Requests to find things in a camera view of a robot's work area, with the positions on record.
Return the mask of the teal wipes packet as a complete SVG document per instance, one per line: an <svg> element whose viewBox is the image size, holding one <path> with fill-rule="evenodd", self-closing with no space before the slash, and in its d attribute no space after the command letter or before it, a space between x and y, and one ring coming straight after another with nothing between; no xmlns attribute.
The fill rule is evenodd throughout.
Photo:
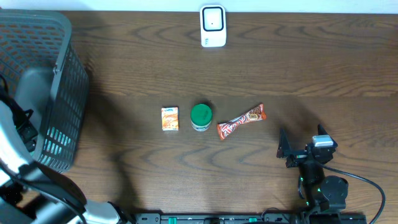
<svg viewBox="0 0 398 224"><path fill-rule="evenodd" d="M75 142L58 129L51 127L45 137L39 161L55 169L66 169L72 164Z"/></svg>

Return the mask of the orange candy bar wrapper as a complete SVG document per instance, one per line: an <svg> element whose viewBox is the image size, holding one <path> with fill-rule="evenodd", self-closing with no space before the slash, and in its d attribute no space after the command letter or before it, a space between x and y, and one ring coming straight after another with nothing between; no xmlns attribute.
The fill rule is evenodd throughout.
<svg viewBox="0 0 398 224"><path fill-rule="evenodd" d="M233 133L236 128L242 124L247 124L255 121L262 121L267 118L264 111L264 104L261 103L255 108L252 108L248 112L242 114L241 116L232 119L225 123L217 124L217 131L221 140L224 140L227 136Z"/></svg>

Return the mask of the green lid jar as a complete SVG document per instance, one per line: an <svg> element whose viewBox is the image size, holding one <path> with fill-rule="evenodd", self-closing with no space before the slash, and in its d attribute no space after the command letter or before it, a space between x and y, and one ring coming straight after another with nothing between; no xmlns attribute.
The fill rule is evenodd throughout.
<svg viewBox="0 0 398 224"><path fill-rule="evenodd" d="M212 122L213 112L206 104L195 105L190 114L192 128L196 131L206 131Z"/></svg>

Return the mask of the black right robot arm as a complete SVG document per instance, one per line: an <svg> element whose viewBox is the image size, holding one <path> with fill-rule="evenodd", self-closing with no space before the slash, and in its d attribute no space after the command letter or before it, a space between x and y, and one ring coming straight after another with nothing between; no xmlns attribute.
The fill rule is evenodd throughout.
<svg viewBox="0 0 398 224"><path fill-rule="evenodd" d="M318 134L304 149L293 149L286 132L280 131L277 157L286 160L287 168L298 168L304 199L318 212L338 212L346 208L348 181L324 173L323 166L333 159L338 144L318 125Z"/></svg>

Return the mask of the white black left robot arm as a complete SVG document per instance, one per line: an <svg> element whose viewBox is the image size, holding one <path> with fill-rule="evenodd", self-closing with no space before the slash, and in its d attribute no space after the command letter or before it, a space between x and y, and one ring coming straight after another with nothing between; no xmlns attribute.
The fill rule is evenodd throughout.
<svg viewBox="0 0 398 224"><path fill-rule="evenodd" d="M1 222L135 223L117 205L87 200L64 175L33 160L38 132L1 78Z"/></svg>

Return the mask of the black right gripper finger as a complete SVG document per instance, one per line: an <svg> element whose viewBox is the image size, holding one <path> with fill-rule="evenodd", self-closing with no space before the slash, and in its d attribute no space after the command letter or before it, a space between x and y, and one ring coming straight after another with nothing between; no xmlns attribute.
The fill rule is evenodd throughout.
<svg viewBox="0 0 398 224"><path fill-rule="evenodd" d="M328 133L325 131L324 127L321 124L318 124L317 126L318 130L318 135L328 135Z"/></svg>
<svg viewBox="0 0 398 224"><path fill-rule="evenodd" d="M277 148L277 158L286 158L292 154L292 148L284 129L280 130L279 146Z"/></svg>

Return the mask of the small orange snack box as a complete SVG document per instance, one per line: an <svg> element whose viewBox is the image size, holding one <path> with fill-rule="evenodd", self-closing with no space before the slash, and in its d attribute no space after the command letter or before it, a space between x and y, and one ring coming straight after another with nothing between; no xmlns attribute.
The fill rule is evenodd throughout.
<svg viewBox="0 0 398 224"><path fill-rule="evenodd" d="M168 107L161 109L162 130L163 131L178 131L178 107Z"/></svg>

